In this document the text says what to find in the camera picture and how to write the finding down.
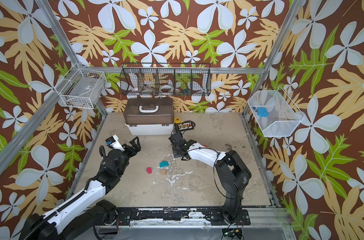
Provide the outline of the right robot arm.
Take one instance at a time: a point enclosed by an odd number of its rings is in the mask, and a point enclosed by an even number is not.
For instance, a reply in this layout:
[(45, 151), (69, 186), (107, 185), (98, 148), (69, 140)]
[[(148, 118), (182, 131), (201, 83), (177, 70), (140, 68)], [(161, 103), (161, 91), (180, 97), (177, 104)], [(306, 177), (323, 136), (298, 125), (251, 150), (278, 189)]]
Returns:
[(181, 132), (171, 134), (169, 140), (175, 158), (183, 161), (197, 160), (212, 167), (218, 175), (219, 181), (226, 191), (223, 196), (225, 203), (222, 207), (224, 219), (233, 224), (241, 215), (244, 190), (252, 174), (239, 154), (234, 150), (220, 152), (200, 143), (186, 141)]

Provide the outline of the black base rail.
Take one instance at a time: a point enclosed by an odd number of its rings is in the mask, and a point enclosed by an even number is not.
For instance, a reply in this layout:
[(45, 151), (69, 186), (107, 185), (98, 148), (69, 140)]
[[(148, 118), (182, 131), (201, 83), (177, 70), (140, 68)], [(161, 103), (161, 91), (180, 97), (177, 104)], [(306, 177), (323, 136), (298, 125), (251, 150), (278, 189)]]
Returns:
[(197, 207), (197, 208), (116, 208), (116, 220), (119, 226), (133, 226), (135, 221), (157, 221), (162, 224), (176, 222), (187, 224), (197, 220), (209, 226), (224, 226), (251, 224), (249, 213), (241, 209), (234, 220), (226, 214), (222, 207)]

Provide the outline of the blue object in basket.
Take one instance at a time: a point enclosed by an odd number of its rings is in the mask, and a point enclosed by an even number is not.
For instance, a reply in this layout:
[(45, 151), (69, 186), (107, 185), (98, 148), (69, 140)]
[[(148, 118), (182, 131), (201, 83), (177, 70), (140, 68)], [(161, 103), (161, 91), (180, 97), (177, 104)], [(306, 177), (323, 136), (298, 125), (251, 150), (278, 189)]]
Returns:
[(258, 107), (256, 113), (259, 117), (267, 118), (269, 116), (269, 112), (264, 107)]

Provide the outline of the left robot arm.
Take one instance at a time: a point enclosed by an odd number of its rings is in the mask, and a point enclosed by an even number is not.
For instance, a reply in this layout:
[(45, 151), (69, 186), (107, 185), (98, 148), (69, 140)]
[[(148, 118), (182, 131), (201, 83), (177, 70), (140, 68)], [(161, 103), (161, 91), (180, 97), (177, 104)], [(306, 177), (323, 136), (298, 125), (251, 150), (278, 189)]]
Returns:
[(103, 197), (121, 180), (130, 158), (141, 151), (139, 137), (121, 145), (117, 136), (106, 140), (111, 149), (100, 146), (102, 162), (98, 173), (88, 179), (83, 190), (43, 215), (28, 217), (21, 240), (73, 240), (97, 225), (115, 222), (116, 206)]

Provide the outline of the white box brown lid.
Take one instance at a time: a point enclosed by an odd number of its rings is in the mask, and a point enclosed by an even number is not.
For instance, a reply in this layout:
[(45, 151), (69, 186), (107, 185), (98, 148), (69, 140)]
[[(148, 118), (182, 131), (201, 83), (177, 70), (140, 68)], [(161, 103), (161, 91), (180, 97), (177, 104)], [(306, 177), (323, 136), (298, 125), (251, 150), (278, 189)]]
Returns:
[(170, 98), (129, 99), (125, 125), (133, 136), (169, 135), (174, 129), (174, 106)]

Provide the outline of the teal arch block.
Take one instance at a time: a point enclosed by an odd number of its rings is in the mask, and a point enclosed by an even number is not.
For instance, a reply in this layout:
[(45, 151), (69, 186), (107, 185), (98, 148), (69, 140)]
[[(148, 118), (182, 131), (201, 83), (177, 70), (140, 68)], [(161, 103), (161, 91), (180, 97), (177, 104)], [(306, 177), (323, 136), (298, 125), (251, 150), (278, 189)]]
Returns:
[(160, 168), (166, 168), (166, 167), (168, 167), (168, 166), (169, 166), (169, 162), (167, 162), (167, 161), (162, 161), (162, 162), (160, 162), (159, 166), (160, 166)]

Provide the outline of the yellow tape measure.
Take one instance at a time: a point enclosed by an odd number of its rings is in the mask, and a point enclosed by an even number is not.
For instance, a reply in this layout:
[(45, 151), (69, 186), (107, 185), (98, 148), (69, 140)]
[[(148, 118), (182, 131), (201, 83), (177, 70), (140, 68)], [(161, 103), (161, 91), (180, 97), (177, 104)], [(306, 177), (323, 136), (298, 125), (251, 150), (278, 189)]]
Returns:
[(180, 124), (182, 122), (181, 118), (180, 117), (175, 117), (174, 118), (174, 123), (175, 124)]

